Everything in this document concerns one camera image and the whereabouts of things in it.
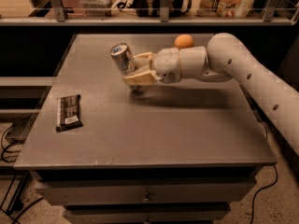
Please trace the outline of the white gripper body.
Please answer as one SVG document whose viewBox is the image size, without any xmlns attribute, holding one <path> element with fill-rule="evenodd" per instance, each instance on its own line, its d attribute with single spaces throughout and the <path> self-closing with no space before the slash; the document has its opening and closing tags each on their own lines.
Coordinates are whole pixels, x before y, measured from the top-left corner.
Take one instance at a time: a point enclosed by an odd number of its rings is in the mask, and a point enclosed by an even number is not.
<svg viewBox="0 0 299 224">
<path fill-rule="evenodd" d="M 154 55 L 152 67 L 161 82 L 170 84 L 181 81 L 178 55 L 177 48 L 162 49 Z"/>
</svg>

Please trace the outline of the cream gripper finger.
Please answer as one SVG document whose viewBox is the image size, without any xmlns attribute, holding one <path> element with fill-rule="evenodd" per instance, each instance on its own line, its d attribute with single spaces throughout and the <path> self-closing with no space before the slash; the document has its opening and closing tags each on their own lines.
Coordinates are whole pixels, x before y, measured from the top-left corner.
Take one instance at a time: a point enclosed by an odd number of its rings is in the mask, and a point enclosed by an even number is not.
<svg viewBox="0 0 299 224">
<path fill-rule="evenodd" d="M 138 68 L 144 66 L 152 67 L 153 57 L 153 52 L 143 52 L 133 56 L 133 58 L 135 59 L 136 66 Z"/>
<path fill-rule="evenodd" d="M 158 76 L 155 71 L 146 70 L 141 73 L 125 76 L 123 81 L 125 84 L 129 86 L 134 86 L 134 85 L 149 86 L 161 79 L 162 78 Z"/>
</svg>

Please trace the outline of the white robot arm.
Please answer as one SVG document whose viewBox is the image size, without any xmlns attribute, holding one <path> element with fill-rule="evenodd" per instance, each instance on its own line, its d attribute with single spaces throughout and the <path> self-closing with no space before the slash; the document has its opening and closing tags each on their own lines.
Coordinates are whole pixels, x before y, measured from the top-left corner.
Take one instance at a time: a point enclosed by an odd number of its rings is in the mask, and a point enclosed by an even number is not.
<svg viewBox="0 0 299 224">
<path fill-rule="evenodd" d="M 298 91 L 260 64 L 234 35 L 213 35 L 205 47 L 196 47 L 191 36 L 180 35 L 172 48 L 135 58 L 136 70 L 123 78 L 128 85 L 170 84 L 186 78 L 205 82 L 235 79 L 299 152 Z"/>
</svg>

